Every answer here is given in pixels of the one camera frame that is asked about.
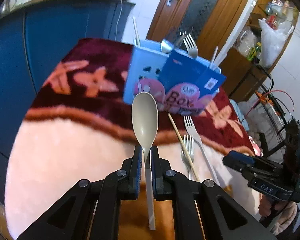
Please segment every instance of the metal bolt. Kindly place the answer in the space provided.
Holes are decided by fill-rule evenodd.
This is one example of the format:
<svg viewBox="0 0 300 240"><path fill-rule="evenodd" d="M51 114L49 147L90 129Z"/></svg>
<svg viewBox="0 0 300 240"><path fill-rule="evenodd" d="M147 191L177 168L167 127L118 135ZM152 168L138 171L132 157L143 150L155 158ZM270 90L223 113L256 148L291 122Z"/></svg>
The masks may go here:
<svg viewBox="0 0 300 240"><path fill-rule="evenodd" d="M82 179L78 184L80 187L86 187L89 184L89 181L87 179Z"/></svg>
<svg viewBox="0 0 300 240"><path fill-rule="evenodd" d="M211 180L211 179L207 179L204 184L207 186L207 187L213 187L214 186L214 182Z"/></svg>
<svg viewBox="0 0 300 240"><path fill-rule="evenodd" d="M173 170L166 171L166 175L169 176L169 177L173 177L175 174L176 174L176 172L173 171Z"/></svg>
<svg viewBox="0 0 300 240"><path fill-rule="evenodd" d="M125 171L125 170L118 170L117 171L117 175L119 176L119 177L123 177L123 176L125 176L127 174L127 172Z"/></svg>

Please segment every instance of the wire rack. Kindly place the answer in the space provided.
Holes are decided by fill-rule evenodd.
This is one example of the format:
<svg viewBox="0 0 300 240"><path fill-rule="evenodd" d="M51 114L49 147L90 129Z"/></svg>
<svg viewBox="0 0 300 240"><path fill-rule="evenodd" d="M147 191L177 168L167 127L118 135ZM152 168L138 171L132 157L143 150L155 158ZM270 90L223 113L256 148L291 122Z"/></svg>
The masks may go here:
<svg viewBox="0 0 300 240"><path fill-rule="evenodd" d="M259 93L257 96L260 98L260 94L264 95L266 92L268 92L268 89L264 85L261 85L257 91ZM284 118L286 113L283 111L272 93L268 94L266 99L261 99L260 102L269 116L277 136L281 141L283 141L285 139L284 128L287 125L287 121Z"/></svg>

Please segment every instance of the fork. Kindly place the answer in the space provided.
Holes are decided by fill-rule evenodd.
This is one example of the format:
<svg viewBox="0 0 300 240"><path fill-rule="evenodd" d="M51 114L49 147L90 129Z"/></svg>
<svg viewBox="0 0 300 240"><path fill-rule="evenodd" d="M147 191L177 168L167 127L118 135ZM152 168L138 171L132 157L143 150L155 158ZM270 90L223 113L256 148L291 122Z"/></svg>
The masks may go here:
<svg viewBox="0 0 300 240"><path fill-rule="evenodd" d="M198 47L195 44L190 33L184 38L183 42L188 51L188 55L192 58L196 58L198 56Z"/></svg>
<svg viewBox="0 0 300 240"><path fill-rule="evenodd" d="M183 143L185 144L188 153L190 155L190 159L193 162L194 160L194 144L193 144L193 136L189 136L187 134L185 134L183 136ZM185 166L187 167L188 170L188 179L191 180L191 166L190 163L188 162L188 159L186 158L185 154L183 153L183 151L181 151L181 159L183 161L183 163L185 164Z"/></svg>
<svg viewBox="0 0 300 240"><path fill-rule="evenodd" d="M215 183L217 183L220 186L219 180L217 178L216 172L213 168L213 166L211 165L211 163L209 162L209 159L207 158L204 150L203 150L203 143L201 141L201 137L199 135L199 133L197 132L194 123L192 121L192 118L190 115L185 115L183 116L183 121L185 123L185 127L186 127L186 131L189 135L193 136L194 140L197 142L197 144L200 147L200 150L202 152L202 155L204 156L204 158L206 159L207 162L207 166L209 168L209 171L211 173L212 179L214 180Z"/></svg>

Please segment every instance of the qr code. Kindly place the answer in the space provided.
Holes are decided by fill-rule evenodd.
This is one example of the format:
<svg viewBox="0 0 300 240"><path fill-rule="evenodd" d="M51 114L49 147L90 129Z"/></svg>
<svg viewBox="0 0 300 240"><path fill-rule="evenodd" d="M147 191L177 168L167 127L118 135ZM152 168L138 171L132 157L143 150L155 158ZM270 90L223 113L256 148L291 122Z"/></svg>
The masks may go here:
<svg viewBox="0 0 300 240"><path fill-rule="evenodd" d="M214 78L210 78L208 82L204 85L205 89L211 90L214 88L214 86L218 83L218 80Z"/></svg>

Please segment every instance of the blue plastic basket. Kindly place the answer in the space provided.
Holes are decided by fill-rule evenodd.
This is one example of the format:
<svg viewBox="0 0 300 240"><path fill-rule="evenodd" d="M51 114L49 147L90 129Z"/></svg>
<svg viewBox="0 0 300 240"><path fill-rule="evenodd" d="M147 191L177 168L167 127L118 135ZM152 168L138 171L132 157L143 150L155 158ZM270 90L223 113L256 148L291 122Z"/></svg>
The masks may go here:
<svg viewBox="0 0 300 240"><path fill-rule="evenodd" d="M177 52L188 55L184 50L176 49ZM128 76L123 93L123 101L129 105L132 104L134 95L133 89L135 84L141 78L158 79L159 73L162 70L168 54L161 52L161 44L156 41L141 40L140 47L134 46L132 57L130 60ZM196 60L206 67L210 61L197 57ZM212 64L217 73L221 73L221 69ZM219 89L212 94L213 97L219 92Z"/></svg>

